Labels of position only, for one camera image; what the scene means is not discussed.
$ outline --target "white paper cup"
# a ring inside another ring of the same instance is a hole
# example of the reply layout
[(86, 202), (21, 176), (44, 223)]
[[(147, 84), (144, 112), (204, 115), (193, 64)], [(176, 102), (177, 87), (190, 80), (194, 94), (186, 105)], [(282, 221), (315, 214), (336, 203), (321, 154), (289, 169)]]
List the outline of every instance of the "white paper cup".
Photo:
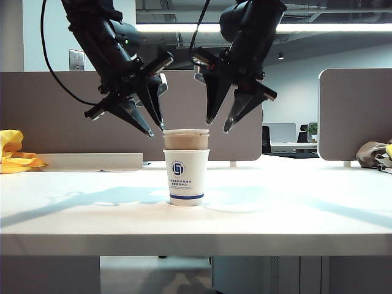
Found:
[(205, 191), (209, 149), (164, 150), (170, 203), (200, 205)]

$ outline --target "electrical outlet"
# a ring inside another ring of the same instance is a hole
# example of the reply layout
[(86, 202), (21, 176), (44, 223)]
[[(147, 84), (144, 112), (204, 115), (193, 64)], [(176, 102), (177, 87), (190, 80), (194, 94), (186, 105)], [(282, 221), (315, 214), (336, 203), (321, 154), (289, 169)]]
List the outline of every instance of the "electrical outlet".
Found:
[(83, 51), (69, 50), (69, 70), (85, 70), (85, 53)]

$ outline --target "gray partition panel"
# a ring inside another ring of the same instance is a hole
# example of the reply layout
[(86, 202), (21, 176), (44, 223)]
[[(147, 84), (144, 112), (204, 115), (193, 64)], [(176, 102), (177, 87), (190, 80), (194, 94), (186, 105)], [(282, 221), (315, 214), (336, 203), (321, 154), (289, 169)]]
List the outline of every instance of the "gray partition panel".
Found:
[[(210, 129), (210, 160), (254, 160), (261, 155), (261, 107), (239, 122), (230, 134), (223, 125), (233, 103), (233, 91), (212, 126), (205, 124), (206, 88), (193, 71), (165, 71), (169, 90), (160, 104), (168, 129)], [(77, 96), (98, 102), (96, 72), (59, 72)], [(24, 134), (23, 151), (35, 153), (143, 153), (143, 160), (163, 160), (162, 132), (144, 108), (143, 116), (156, 137), (148, 138), (126, 122), (107, 113), (97, 121), (84, 117), (89, 109), (66, 94), (49, 72), (1, 74), (1, 129)]]
[(392, 138), (392, 69), (328, 69), (320, 75), (318, 152), (355, 160), (368, 141)]

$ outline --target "brown cup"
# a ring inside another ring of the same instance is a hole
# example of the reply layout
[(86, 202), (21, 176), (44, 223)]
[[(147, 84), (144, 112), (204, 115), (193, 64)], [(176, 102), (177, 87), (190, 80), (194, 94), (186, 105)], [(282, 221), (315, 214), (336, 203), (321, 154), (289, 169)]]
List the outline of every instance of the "brown cup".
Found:
[(164, 130), (166, 150), (201, 150), (208, 149), (209, 130), (177, 129)]

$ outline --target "table surface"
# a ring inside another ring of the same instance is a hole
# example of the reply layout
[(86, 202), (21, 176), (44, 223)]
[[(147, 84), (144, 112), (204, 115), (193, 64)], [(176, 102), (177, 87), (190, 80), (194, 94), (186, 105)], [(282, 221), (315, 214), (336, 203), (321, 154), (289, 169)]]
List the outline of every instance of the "table surface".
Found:
[(168, 204), (162, 163), (1, 175), (2, 254), (392, 255), (390, 174), (274, 156), (211, 165), (193, 207)]

